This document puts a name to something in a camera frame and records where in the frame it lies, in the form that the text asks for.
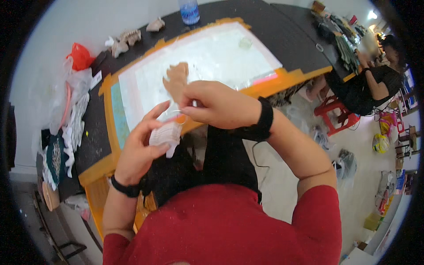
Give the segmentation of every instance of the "red stool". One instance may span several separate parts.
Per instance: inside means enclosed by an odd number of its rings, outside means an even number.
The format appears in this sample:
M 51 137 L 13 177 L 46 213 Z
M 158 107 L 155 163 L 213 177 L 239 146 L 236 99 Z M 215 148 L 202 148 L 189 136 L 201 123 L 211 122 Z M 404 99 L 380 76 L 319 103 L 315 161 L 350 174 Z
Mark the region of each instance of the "red stool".
M 338 122 L 341 123 L 342 126 L 337 129 L 334 128 L 330 118 L 327 115 L 327 112 L 330 112 L 334 109 L 340 109 L 341 111 L 340 116 L 338 116 Z M 330 129 L 330 131 L 327 133 L 328 136 L 332 136 L 333 134 L 338 133 L 346 128 L 352 127 L 360 119 L 355 113 L 352 113 L 346 109 L 343 103 L 341 103 L 336 96 L 326 98 L 324 102 L 315 109 L 314 114 L 315 116 L 322 116 L 324 119 L 325 124 Z

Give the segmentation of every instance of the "black wrist strap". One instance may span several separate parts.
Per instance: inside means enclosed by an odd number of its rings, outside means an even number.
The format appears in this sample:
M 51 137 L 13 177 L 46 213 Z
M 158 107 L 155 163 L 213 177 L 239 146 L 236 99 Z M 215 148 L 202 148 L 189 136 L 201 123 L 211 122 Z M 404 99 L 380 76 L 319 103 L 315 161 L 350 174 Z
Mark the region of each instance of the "black wrist strap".
M 249 127 L 237 128 L 234 131 L 234 134 L 247 140 L 252 140 L 255 142 L 262 142 L 269 138 L 271 133 L 272 122 L 274 120 L 274 113 L 272 106 L 266 98 L 259 97 L 259 102 L 262 105 L 261 115 L 257 124 L 254 124 Z
M 123 186 L 116 181 L 115 175 L 113 175 L 110 179 L 112 181 L 112 186 L 120 193 L 127 195 L 127 197 L 137 198 L 138 195 L 140 195 L 140 185 Z

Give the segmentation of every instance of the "cardboard box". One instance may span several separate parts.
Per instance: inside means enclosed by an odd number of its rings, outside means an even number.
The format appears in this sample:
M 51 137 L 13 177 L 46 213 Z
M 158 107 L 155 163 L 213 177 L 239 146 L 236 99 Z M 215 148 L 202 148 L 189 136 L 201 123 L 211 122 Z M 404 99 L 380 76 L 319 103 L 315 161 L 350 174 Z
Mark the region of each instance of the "cardboard box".
M 400 170 L 403 168 L 403 158 L 396 159 L 396 170 Z

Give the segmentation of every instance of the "hand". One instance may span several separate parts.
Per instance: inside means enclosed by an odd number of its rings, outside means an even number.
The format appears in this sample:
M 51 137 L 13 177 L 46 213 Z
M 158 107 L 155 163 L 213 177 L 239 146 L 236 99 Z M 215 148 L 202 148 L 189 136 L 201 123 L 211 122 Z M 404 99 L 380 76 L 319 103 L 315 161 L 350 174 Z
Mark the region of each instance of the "hand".
M 118 183 L 124 186 L 138 184 L 152 166 L 152 161 L 170 148 L 169 144 L 148 146 L 151 131 L 163 125 L 156 118 L 169 108 L 169 104 L 165 101 L 154 107 L 128 135 L 116 166 L 115 179 Z
M 358 60 L 361 66 L 363 68 L 368 68 L 369 65 L 368 65 L 368 60 L 366 59 L 366 56 L 360 53 L 358 50 L 356 50 L 356 55 L 358 56 Z
M 193 107 L 196 100 L 198 107 Z M 221 129 L 257 124 L 262 111 L 254 98 L 217 81 L 195 81 L 185 86 L 180 103 L 183 114 Z

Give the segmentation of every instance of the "beige fabric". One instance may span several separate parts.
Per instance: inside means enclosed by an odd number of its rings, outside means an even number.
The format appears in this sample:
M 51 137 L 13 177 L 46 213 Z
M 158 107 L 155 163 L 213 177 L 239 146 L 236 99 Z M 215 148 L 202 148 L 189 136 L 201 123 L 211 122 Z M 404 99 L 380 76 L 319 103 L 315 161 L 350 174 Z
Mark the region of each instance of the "beige fabric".
M 184 86 L 187 85 L 188 63 L 182 62 L 177 66 L 170 65 L 166 71 L 168 80 L 162 79 L 165 89 L 171 94 L 174 102 L 180 104 Z

